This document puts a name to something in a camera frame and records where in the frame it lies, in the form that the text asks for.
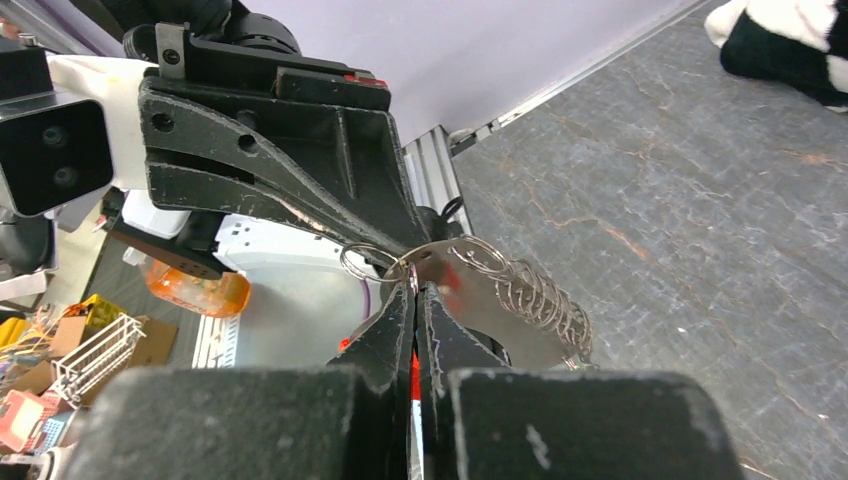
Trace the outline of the red tagged key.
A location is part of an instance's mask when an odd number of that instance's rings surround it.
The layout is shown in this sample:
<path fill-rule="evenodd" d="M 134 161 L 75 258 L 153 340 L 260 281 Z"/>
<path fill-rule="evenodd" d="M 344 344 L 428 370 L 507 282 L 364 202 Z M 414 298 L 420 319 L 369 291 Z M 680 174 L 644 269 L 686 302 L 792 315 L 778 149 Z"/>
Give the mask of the red tagged key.
<path fill-rule="evenodd" d="M 415 372 L 417 290 L 397 283 L 382 309 L 330 366 L 349 367 L 356 380 L 346 428 L 346 479 L 407 479 Z"/>

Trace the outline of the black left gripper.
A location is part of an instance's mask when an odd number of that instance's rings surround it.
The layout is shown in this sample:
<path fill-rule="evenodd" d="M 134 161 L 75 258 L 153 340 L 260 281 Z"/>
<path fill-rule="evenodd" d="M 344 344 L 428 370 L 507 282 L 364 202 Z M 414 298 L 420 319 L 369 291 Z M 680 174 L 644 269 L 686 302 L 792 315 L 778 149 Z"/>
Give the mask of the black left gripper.
<path fill-rule="evenodd" d="M 174 39 L 187 83 L 150 76 L 139 92 L 155 205 L 246 215 L 393 255 L 430 241 L 384 81 L 183 29 Z"/>

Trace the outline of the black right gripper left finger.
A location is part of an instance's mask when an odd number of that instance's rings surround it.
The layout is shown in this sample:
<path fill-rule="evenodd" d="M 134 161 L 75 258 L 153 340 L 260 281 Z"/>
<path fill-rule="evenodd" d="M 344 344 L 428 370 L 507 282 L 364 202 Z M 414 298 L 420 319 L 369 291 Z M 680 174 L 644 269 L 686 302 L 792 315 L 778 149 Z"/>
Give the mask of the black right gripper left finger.
<path fill-rule="evenodd" d="M 391 291 L 323 367 L 133 368 L 109 382 L 68 479 L 405 479 L 416 292 Z"/>

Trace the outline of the silver keyring with red tool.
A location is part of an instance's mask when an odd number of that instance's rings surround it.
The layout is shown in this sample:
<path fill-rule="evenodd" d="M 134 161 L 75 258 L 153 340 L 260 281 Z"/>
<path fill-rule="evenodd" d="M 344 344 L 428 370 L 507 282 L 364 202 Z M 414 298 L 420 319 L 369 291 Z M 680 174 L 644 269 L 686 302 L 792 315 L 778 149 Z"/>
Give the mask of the silver keyring with red tool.
<path fill-rule="evenodd" d="M 381 310 L 360 325 L 332 359 L 384 384 L 419 364 L 437 382 L 458 369 L 576 371 L 593 369 L 592 328 L 585 311 L 526 261 L 508 260 L 472 235 L 431 242 L 395 257 L 368 243 L 340 253 L 346 271 L 358 251 L 386 267 L 376 278 Z"/>

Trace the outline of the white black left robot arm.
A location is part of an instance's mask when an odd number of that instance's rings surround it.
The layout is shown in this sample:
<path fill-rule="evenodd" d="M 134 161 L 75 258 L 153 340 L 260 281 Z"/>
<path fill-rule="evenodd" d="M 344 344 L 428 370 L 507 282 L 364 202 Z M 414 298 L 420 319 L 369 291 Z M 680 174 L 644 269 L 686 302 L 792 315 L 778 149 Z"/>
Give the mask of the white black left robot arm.
<path fill-rule="evenodd" d="M 240 214 L 392 251 L 457 236 L 451 209 L 414 203 L 387 86 L 305 57 L 280 22 L 233 1 L 195 1 L 179 23 L 149 14 L 123 38 L 139 65 L 137 121 L 61 87 L 45 50 L 1 42 L 1 259 L 18 274 L 53 247 L 47 213 L 144 163 L 154 206 Z"/>

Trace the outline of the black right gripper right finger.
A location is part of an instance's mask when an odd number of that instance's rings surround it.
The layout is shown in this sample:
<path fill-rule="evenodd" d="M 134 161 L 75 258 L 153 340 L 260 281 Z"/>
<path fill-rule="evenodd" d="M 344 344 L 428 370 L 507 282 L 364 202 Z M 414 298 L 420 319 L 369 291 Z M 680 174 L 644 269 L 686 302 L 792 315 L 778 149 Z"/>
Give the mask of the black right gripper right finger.
<path fill-rule="evenodd" d="M 667 371 L 508 367 L 417 297 L 428 479 L 739 479 L 712 397 Z"/>

